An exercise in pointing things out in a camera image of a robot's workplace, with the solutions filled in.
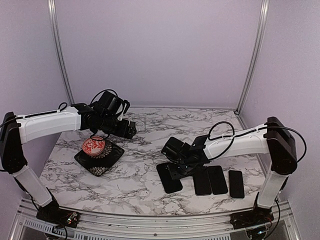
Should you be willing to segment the black phone case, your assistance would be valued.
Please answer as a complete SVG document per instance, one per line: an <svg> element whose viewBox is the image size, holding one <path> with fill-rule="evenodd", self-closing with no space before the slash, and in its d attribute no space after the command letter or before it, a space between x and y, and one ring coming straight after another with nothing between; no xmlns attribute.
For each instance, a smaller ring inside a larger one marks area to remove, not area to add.
<svg viewBox="0 0 320 240"><path fill-rule="evenodd" d="M173 194L183 189L183 185L179 179L172 179L170 168L173 166L173 163L161 163L156 166L157 173L166 194Z"/></svg>

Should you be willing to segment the black smartphone dark screen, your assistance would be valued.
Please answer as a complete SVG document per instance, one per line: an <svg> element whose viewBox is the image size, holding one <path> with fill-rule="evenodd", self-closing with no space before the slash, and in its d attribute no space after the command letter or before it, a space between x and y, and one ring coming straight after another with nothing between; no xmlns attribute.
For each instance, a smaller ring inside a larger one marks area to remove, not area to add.
<svg viewBox="0 0 320 240"><path fill-rule="evenodd" d="M209 196L212 194L208 168L198 170L192 176L196 196Z"/></svg>

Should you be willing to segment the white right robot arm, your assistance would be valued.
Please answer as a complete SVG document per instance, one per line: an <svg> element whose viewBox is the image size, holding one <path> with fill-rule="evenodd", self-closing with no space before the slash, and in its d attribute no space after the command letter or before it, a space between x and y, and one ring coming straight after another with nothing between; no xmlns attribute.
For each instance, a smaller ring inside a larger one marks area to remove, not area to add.
<svg viewBox="0 0 320 240"><path fill-rule="evenodd" d="M264 124L231 135L198 136L192 144L170 137L161 153L174 164L169 170L174 180L188 177L197 168L218 159L268 154L271 164L267 176L256 197L256 206L247 214L252 224L258 224L267 216L267 209L272 207L286 179L298 167L296 141L292 133L293 129L285 127L272 116Z"/></svg>

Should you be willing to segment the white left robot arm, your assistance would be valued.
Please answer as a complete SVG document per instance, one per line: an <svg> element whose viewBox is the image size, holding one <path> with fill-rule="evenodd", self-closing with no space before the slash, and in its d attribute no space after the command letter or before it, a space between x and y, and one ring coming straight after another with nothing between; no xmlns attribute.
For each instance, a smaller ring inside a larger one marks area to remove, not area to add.
<svg viewBox="0 0 320 240"><path fill-rule="evenodd" d="M34 139L68 131L90 130L132 139L137 133L133 121L121 116L104 113L102 108L93 108L85 103L67 106L65 109L29 115L8 112L0 126L0 159L3 170L12 175L22 188L43 209L44 215L53 223L63 219L50 191L28 166L22 145Z"/></svg>

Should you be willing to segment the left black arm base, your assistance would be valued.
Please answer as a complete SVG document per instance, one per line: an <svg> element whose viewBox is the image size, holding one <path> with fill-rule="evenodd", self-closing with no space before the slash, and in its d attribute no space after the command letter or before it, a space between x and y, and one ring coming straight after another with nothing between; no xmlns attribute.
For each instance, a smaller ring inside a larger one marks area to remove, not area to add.
<svg viewBox="0 0 320 240"><path fill-rule="evenodd" d="M36 218L64 227L76 228L79 223L80 214L77 211L60 208L58 202L52 200L44 207L39 206Z"/></svg>

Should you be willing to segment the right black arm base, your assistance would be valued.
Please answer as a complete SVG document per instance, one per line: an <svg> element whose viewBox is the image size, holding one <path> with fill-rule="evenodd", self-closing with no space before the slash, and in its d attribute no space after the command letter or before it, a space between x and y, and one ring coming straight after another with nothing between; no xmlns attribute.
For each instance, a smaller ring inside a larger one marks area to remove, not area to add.
<svg viewBox="0 0 320 240"><path fill-rule="evenodd" d="M272 208L259 207L257 200L254 202L253 209L230 215L230 223L235 230L269 223L273 220Z"/></svg>

